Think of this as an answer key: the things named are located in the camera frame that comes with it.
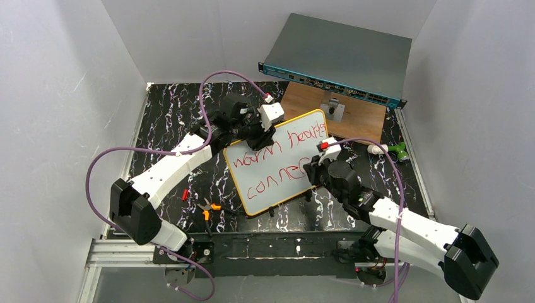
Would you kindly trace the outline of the red marker cap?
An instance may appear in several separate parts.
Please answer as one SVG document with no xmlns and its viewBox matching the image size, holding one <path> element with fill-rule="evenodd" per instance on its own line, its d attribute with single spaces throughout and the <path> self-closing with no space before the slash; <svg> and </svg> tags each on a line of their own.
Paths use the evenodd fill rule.
<svg viewBox="0 0 535 303">
<path fill-rule="evenodd" d="M 186 201 L 188 199 L 188 195 L 189 195 L 189 190 L 188 189 L 184 189 L 183 193 L 182 193 L 182 201 Z"/>
</svg>

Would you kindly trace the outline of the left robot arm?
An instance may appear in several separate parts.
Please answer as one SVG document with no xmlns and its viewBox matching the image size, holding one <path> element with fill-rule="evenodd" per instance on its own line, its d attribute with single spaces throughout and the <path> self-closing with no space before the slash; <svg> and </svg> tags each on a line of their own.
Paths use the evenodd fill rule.
<svg viewBox="0 0 535 303">
<path fill-rule="evenodd" d="M 163 246 L 178 252 L 189 236 L 162 219 L 156 210 L 167 194 L 198 166 L 208 162 L 234 141 L 251 150 L 271 146 L 275 124 L 284 118 L 280 103 L 270 95 L 258 107 L 243 95 L 231 93 L 207 117 L 195 123 L 170 152 L 142 174 L 111 187 L 109 218 L 135 243 Z"/>
</svg>

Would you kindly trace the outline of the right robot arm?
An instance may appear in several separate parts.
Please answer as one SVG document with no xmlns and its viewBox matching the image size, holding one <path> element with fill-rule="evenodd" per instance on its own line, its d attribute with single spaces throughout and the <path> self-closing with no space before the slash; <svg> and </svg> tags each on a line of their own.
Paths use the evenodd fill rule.
<svg viewBox="0 0 535 303">
<path fill-rule="evenodd" d="M 327 189 L 349 216 L 370 225 L 353 252 L 397 258 L 437 275 L 467 299 L 481 298 L 500 263 L 480 229 L 445 225 L 401 210 L 387 196 L 362 186 L 344 161 L 314 156 L 303 169 L 310 183 Z"/>
</svg>

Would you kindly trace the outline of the orange framed whiteboard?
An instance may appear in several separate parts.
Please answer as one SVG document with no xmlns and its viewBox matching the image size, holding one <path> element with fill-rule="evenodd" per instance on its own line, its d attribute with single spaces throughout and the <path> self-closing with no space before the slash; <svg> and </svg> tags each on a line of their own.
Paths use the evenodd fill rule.
<svg viewBox="0 0 535 303">
<path fill-rule="evenodd" d="M 245 213 L 255 216 L 312 188 L 303 165 L 328 138 L 320 109 L 276 126 L 274 143 L 259 151 L 237 141 L 223 150 Z"/>
</svg>

